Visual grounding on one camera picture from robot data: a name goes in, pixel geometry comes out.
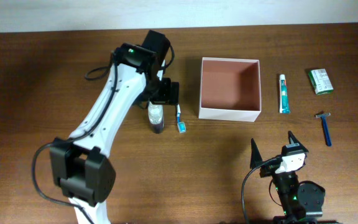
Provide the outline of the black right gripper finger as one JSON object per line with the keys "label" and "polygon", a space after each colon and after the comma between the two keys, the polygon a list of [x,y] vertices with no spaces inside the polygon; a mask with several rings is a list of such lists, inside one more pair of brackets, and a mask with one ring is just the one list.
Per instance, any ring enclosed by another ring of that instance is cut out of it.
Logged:
{"label": "black right gripper finger", "polygon": [[259,149],[257,147],[254,139],[251,139],[251,157],[250,157],[250,168],[255,169],[263,163],[262,156],[260,155]]}
{"label": "black right gripper finger", "polygon": [[288,147],[295,147],[295,146],[303,147],[302,143],[299,142],[299,140],[297,140],[297,138],[291,131],[288,132],[288,140],[289,140]]}

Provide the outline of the green white toothpaste tube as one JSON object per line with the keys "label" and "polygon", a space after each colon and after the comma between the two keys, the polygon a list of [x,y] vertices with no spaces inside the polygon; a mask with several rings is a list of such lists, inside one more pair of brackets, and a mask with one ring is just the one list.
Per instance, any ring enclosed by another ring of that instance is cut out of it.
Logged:
{"label": "green white toothpaste tube", "polygon": [[280,82],[280,113],[283,114],[290,114],[290,106],[288,100],[288,90],[287,90],[287,83],[284,74],[280,74],[279,76]]}

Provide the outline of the green white soap box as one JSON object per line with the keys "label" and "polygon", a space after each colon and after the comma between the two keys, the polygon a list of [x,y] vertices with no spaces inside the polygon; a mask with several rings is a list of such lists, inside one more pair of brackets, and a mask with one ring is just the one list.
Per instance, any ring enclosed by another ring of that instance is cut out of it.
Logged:
{"label": "green white soap box", "polygon": [[308,72],[311,84],[316,95],[332,93],[334,88],[329,79],[328,73],[324,68],[311,70]]}

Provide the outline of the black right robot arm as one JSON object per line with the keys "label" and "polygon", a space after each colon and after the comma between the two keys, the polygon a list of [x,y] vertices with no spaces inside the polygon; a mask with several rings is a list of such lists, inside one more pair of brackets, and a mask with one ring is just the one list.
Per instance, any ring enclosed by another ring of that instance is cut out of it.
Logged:
{"label": "black right robot arm", "polygon": [[300,182],[296,171],[305,166],[309,150],[295,135],[288,132],[289,143],[281,153],[263,160],[254,140],[251,140],[250,169],[259,170],[261,178],[271,177],[280,199],[283,216],[275,216],[273,223],[318,223],[323,216],[325,189],[309,180]]}

